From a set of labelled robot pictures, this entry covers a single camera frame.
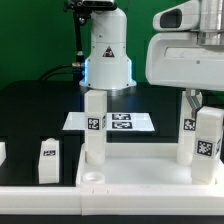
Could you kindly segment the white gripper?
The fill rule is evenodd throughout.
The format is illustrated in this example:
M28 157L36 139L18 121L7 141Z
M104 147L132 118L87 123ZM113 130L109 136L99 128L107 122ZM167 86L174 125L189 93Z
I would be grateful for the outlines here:
M199 46L192 32L156 34L149 42L145 74L151 85L181 87L196 118L199 90L224 91L224 47Z

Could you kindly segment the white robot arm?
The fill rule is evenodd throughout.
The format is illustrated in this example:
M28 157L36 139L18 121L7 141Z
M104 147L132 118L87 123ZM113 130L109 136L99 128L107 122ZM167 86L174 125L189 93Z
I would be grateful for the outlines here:
M133 86L126 23L114 0L81 0L92 19L91 53L82 84L94 89ZM224 91L224 0L188 0L157 13L145 75L152 85L181 87L195 116L201 90Z

